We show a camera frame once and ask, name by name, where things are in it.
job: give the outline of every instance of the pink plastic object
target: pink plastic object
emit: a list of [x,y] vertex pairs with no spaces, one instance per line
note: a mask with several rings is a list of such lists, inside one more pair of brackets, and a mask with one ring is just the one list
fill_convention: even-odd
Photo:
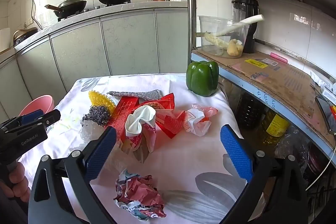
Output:
[[278,60],[280,60],[281,62],[284,62],[284,63],[288,63],[288,60],[286,59],[286,58],[283,58],[282,56],[280,56],[280,55],[277,55],[276,53],[274,53],[274,52],[271,52],[271,57],[273,57],[273,58],[275,58],[275,59],[278,59]]
[[54,109],[54,99],[50,95],[43,95],[31,101],[23,110],[19,116],[32,113],[41,109],[43,113],[48,113]]

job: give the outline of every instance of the smartphone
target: smartphone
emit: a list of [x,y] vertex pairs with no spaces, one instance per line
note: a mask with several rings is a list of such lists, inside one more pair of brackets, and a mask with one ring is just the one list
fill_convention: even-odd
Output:
[[329,103],[318,97],[315,97],[315,100],[322,112],[322,116],[327,126],[328,132],[334,134],[336,132],[336,120],[333,113],[331,112]]

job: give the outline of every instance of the blue gripper pad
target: blue gripper pad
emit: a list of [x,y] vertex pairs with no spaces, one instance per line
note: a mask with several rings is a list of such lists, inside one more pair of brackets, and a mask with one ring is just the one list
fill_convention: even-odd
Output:
[[43,111],[41,109],[36,110],[32,113],[23,115],[21,118],[21,124],[24,125],[26,123],[32,122],[35,119],[37,119],[38,117],[41,117],[43,115]]
[[89,158],[86,160],[85,168],[85,180],[90,181],[96,179],[103,167],[107,157],[111,153],[117,141],[117,132],[111,127],[107,131],[104,138],[95,147],[95,150],[91,153]]
[[224,125],[220,130],[220,140],[239,176],[250,182],[253,176],[252,161],[237,141],[236,133],[229,126]]

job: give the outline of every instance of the yellow sponge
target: yellow sponge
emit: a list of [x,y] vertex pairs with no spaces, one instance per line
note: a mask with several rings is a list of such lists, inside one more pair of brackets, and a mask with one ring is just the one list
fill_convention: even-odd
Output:
[[108,108],[111,114],[116,108],[116,105],[106,95],[100,94],[97,91],[89,91],[89,98],[92,105],[104,105]]

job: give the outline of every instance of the bell pepper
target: bell pepper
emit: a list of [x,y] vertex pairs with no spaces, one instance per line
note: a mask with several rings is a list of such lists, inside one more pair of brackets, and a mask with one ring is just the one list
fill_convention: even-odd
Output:
[[197,95],[208,97],[217,89],[218,64],[214,61],[192,62],[186,72],[186,84]]

